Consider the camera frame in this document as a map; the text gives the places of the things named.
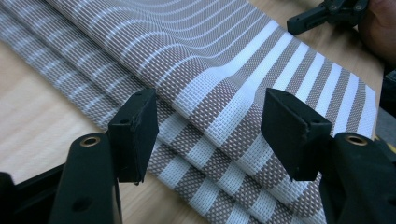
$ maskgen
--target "gray and white striped fabric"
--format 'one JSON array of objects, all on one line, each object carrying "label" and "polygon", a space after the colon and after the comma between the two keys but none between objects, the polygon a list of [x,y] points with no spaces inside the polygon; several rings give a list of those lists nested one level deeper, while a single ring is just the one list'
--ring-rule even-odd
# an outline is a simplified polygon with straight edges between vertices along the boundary
[{"label": "gray and white striped fabric", "polygon": [[375,93],[243,0],[1,2],[0,36],[99,127],[159,95],[149,171],[214,223],[322,223],[260,134],[265,88],[371,136]]}]

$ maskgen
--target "striped cloth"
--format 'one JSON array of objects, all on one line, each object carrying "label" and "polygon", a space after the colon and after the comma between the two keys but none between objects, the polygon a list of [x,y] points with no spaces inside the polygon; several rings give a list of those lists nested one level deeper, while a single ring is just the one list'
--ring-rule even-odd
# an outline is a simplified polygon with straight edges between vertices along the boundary
[{"label": "striped cloth", "polygon": [[371,136],[375,93],[243,0],[3,0],[0,38],[100,128],[157,89],[149,171],[213,223],[324,223],[260,134],[265,88]]}]

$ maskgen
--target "folded cloth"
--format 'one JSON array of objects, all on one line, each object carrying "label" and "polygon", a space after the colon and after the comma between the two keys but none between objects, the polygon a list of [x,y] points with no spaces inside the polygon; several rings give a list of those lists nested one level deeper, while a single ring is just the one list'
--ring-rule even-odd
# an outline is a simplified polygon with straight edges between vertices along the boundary
[{"label": "folded cloth", "polygon": [[149,170],[209,221],[324,222],[318,181],[291,183],[260,135],[264,90],[297,95],[332,134],[370,136],[375,94],[356,76],[244,1],[50,3],[2,2],[2,39],[103,129],[156,87]]}]

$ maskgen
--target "wooden table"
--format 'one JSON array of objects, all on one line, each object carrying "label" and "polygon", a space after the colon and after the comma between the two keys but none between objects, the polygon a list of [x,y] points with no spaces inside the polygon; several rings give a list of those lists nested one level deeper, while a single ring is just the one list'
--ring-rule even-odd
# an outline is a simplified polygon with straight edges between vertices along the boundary
[{"label": "wooden table", "polygon": [[[251,0],[283,27],[287,18],[319,1]],[[324,24],[298,35],[306,44],[357,74],[377,92],[383,67],[359,41],[355,30]],[[79,110],[8,46],[0,42],[0,171],[21,183],[65,161],[70,144],[98,132]],[[144,184],[120,185],[125,223],[206,223],[153,175]]]}]

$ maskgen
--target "wooden surface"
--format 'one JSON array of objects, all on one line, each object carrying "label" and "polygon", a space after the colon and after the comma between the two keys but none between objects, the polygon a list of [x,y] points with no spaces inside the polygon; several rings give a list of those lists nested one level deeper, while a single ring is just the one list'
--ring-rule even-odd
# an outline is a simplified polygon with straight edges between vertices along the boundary
[{"label": "wooden surface", "polygon": [[[251,2],[286,28],[289,17],[319,1]],[[382,64],[356,31],[324,24],[297,37],[380,92]],[[63,163],[70,144],[93,132],[98,129],[76,107],[0,42],[0,171],[21,183]],[[125,223],[206,223],[152,175],[138,187],[122,184],[120,191]]]}]

